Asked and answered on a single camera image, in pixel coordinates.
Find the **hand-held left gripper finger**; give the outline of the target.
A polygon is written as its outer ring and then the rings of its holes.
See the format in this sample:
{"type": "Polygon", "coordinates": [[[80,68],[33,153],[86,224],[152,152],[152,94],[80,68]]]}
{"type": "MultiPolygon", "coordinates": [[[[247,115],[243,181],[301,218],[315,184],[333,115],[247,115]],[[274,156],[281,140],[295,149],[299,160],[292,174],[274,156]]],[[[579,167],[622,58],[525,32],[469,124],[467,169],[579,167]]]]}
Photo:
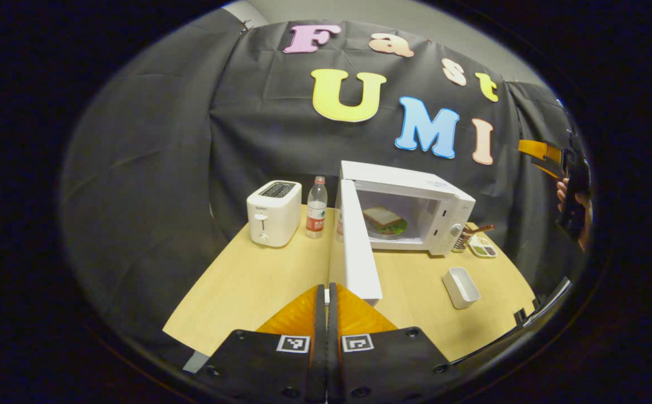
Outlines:
{"type": "Polygon", "coordinates": [[[347,332],[349,294],[329,284],[326,401],[426,402],[455,385],[460,372],[419,327],[347,332]]]}
{"type": "Polygon", "coordinates": [[[198,381],[228,402],[326,401],[324,286],[305,296],[305,332],[233,330],[197,371],[198,381]]]}

